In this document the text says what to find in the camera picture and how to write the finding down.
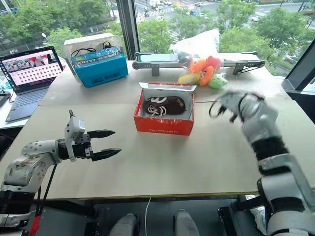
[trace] blue box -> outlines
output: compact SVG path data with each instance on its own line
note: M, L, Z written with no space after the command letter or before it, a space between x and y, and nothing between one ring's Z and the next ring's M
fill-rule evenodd
M71 58L74 71L85 87L93 87L128 75L127 62L118 47Z

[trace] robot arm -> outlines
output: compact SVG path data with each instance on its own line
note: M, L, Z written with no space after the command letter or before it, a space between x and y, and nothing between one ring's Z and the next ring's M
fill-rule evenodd
M243 122L243 133L251 144L262 174L257 187L273 215L269 236L315 233L315 197L299 164L285 148L275 125L277 112L264 98L243 92L226 92L220 98L219 114L230 110Z
M84 121L79 120L70 111L70 120L64 130L65 139L36 141L23 147L21 156L6 169L0 189L0 228L20 228L27 225L35 193L50 166L66 159L75 161L76 158L86 158L98 161L121 151L109 148L93 153L91 139L110 136L114 131L97 130L87 134L84 132ZM14 201L26 203L14 204Z

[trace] white shoelace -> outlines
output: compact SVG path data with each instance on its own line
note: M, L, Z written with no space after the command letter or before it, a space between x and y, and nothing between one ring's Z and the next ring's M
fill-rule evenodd
M158 109L152 105L150 105L148 107L148 112L149 113L152 113L151 116L154 116L154 115L159 115L160 117L162 115L165 115L166 114L166 108L164 106L160 106L160 113L158 113Z

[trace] white table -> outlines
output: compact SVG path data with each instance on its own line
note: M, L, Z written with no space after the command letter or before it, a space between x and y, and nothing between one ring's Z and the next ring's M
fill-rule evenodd
M140 93L138 82L175 82L182 69L133 70L129 76L85 88L65 70L15 139L0 164L0 178L21 148L34 140L63 138L68 110L86 122L87 130L112 129L116 134L92 140L94 151L121 148L106 160L64 161L57 167L49 199L133 198L144 196L203 196L257 192L256 158L246 142L241 123L229 123L231 114L208 115L220 91L198 88L195 122L190 136L137 132L133 113ZM315 186L313 135L315 126L281 87L281 80L261 68L241 76L228 73L229 89L256 91L279 111L277 125L283 140L296 155L311 186ZM43 182L46 188L48 178Z
M15 93L12 95L12 101L15 99ZM1 129L10 129L10 128L17 128L23 127L26 122L28 122L28 118L20 119L17 121L12 122L5 122L13 103L9 103L9 99L0 107L0 130Z
M71 71L66 67L61 75L50 85L49 90L40 105L59 104L135 104L139 98L141 88L138 82L177 82L184 69L160 68L160 76L152 77L150 69L134 70L132 62L128 61L129 76L86 88L76 81ZM273 79L269 71L263 67L244 73L240 76L232 75L232 68L227 69L229 84L227 89L241 89L255 91L266 97L288 98L281 86L281 80ZM196 102L215 100L220 90L198 87L195 93Z

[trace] window frame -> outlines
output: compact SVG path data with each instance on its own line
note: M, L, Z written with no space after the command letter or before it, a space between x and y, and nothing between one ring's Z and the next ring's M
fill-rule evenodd
M116 0L116 3L125 41L127 58L128 60L134 60L134 54L139 52L140 49L134 0Z
M282 82L284 90L302 91L315 78L315 39Z

